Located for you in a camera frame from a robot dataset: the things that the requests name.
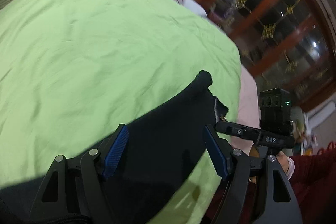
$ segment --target black garment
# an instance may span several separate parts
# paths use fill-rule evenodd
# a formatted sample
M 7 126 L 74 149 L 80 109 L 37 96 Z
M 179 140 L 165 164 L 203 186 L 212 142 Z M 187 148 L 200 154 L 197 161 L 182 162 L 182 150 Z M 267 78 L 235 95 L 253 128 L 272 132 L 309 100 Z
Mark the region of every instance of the black garment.
M 102 184 L 120 223 L 149 221 L 199 161 L 205 150 L 204 126 L 214 125 L 228 111 L 208 90 L 211 84 L 211 75 L 201 71 L 181 93 L 127 125 L 129 140 L 117 170 Z M 40 181 L 1 190 L 0 199 L 27 220 Z

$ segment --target silver screw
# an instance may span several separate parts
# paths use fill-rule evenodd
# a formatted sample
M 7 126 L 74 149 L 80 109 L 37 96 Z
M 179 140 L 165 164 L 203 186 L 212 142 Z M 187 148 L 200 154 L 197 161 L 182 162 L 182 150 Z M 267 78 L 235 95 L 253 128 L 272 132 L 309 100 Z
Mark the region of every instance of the silver screw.
M 273 156 L 273 155 L 268 155 L 268 157 L 267 157 L 271 162 L 274 162 L 274 161 L 276 161 L 276 157 L 275 156 Z
M 242 154 L 242 151 L 240 149 L 236 148 L 232 151 L 232 153 L 233 153 L 233 155 L 240 156 Z
M 98 154 L 98 149 L 91 149 L 90 151 L 89 151 L 89 154 L 91 155 L 91 156 L 95 156 L 95 155 L 97 155 Z
M 56 158 L 55 158 L 55 160 L 56 160 L 57 162 L 61 162 L 63 159 L 64 159 L 64 157 L 63 157 L 62 155 L 58 155 L 58 156 L 56 156 Z

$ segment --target maroon sleeve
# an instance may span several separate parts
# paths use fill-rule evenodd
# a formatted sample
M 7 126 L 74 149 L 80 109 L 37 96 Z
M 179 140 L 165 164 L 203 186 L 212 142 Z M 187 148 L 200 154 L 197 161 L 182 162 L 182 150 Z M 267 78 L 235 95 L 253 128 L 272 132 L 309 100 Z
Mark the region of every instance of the maroon sleeve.
M 293 156 L 295 170 L 289 180 L 291 184 L 312 183 L 325 177 L 336 162 L 336 149 L 327 150 L 322 155 Z

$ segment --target green bed sheet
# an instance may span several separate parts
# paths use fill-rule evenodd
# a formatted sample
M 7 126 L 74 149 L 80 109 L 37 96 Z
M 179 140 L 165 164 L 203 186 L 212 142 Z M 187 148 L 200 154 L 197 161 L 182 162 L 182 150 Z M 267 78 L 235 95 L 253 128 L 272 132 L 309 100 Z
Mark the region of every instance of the green bed sheet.
M 0 11 L 0 188 L 45 174 L 182 91 L 200 70 L 234 121 L 235 44 L 172 0 L 14 0 Z M 151 223 L 199 223 L 207 152 Z

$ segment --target red cloth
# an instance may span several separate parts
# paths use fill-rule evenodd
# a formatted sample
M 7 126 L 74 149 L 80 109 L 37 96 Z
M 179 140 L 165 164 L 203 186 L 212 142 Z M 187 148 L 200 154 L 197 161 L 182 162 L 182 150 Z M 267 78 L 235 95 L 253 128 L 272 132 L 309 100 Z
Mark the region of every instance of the red cloth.
M 322 155 L 294 156 L 295 171 L 289 180 L 298 200 L 304 224 L 336 223 L 336 149 Z M 219 186 L 206 212 L 213 219 L 223 197 Z M 254 184 L 249 183 L 239 223 L 250 223 Z

